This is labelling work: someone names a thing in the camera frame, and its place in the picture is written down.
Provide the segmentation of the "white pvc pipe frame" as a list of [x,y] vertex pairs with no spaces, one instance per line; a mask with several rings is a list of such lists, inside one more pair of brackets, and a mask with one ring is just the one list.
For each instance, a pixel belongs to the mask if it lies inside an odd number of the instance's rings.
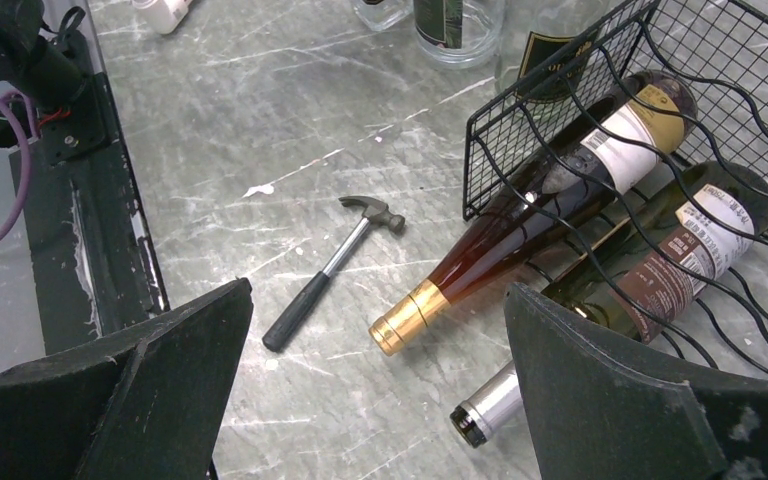
[[132,0],[137,16],[154,32],[172,33],[189,13],[191,0]]

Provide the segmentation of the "green wine bottle silver cap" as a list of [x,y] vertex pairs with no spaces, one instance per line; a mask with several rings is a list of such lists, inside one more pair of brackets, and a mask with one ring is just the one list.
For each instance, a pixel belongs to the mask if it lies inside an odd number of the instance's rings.
[[542,295],[644,344],[768,229],[768,183],[733,162],[694,165],[609,231]]

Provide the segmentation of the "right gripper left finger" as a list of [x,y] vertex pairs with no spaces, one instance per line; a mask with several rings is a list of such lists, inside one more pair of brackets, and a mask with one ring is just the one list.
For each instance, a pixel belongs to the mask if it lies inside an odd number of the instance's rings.
[[236,279],[0,373],[0,479],[204,479],[253,314]]

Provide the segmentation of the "clear frosted wine bottle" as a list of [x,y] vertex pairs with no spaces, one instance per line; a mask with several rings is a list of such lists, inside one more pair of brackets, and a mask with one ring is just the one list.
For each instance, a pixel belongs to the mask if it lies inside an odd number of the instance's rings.
[[495,67],[495,89],[502,93],[525,76],[540,80],[583,55],[598,32],[579,36],[612,6],[610,1],[509,1]]

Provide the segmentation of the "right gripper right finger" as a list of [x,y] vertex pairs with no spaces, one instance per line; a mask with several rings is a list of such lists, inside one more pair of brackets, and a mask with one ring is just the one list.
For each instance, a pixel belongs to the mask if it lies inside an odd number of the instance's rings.
[[768,380],[659,352],[522,283],[504,306],[545,479],[768,479]]

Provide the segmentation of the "red wine bottle gold cap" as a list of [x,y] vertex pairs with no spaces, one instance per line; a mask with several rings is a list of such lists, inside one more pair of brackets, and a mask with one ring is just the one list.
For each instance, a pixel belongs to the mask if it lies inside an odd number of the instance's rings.
[[369,334],[400,352],[449,306],[613,203],[689,136],[697,101],[677,76],[636,72],[538,146],[437,266]]

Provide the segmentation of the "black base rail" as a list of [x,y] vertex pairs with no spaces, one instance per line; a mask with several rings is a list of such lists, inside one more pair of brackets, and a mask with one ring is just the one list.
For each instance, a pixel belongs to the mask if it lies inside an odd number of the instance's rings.
[[36,109],[30,145],[23,213],[48,355],[170,308],[99,50],[78,30],[50,48],[79,68],[84,89],[56,120]]

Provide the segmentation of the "small grey hammer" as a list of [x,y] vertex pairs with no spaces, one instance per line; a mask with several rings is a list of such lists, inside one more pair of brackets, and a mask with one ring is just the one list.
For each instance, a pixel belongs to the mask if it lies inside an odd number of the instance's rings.
[[348,260],[370,229],[384,227],[395,235],[401,235],[405,229],[405,217],[393,213],[384,201],[363,195],[342,196],[338,201],[344,207],[361,208],[361,219],[325,266],[299,291],[262,336],[263,345],[271,352],[279,353],[286,348],[317,306],[338,269]]

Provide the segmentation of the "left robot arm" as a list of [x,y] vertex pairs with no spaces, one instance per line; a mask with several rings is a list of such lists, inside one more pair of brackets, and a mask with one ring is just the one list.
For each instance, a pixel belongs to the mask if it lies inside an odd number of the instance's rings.
[[51,110],[75,102],[87,76],[40,34],[44,13],[42,1],[0,1],[0,82]]

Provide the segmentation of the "clear bottle dark label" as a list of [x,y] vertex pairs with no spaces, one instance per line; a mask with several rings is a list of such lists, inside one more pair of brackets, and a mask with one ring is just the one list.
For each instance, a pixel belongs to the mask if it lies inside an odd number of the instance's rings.
[[497,54],[508,1],[414,0],[412,7],[416,44],[440,68],[478,67]]

